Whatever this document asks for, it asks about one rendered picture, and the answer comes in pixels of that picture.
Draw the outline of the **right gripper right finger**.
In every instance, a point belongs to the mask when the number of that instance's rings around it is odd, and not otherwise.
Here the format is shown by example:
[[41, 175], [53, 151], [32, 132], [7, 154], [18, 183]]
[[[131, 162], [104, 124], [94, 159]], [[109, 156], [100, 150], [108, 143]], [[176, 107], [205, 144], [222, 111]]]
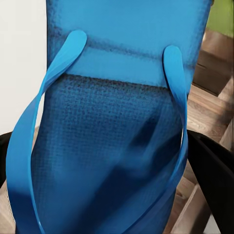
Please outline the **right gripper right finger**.
[[221, 234], [234, 234], [234, 153], [187, 130], [188, 161]]

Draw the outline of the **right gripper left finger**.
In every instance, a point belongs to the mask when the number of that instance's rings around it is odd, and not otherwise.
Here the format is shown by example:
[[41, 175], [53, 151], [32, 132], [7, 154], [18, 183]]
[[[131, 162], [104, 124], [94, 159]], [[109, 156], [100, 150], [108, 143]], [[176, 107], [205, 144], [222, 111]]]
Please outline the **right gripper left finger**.
[[6, 155], [12, 132], [0, 135], [0, 188], [6, 180]]

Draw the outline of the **sandal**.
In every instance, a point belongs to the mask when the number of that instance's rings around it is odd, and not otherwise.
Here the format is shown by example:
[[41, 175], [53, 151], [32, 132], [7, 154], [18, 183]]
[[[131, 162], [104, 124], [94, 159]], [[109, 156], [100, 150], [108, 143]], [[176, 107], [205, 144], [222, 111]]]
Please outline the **sandal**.
[[46, 75], [6, 155], [15, 234], [163, 234], [212, 4], [46, 0]]

